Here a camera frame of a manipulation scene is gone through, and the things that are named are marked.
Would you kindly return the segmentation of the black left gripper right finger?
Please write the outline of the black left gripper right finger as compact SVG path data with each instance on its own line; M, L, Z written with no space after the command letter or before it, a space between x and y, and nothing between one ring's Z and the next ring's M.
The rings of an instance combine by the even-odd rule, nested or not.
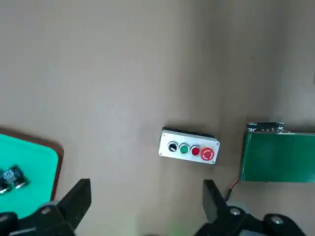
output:
M207 222L196 236L304 236L289 217L269 213L259 220L238 206L228 205L213 180L203 181L203 209Z

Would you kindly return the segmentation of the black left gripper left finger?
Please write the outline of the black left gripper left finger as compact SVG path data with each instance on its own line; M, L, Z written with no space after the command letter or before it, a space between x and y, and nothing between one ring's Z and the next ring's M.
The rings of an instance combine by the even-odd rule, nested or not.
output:
M91 180L80 179L57 203L47 203L27 217L0 214L2 236L74 236L92 203Z

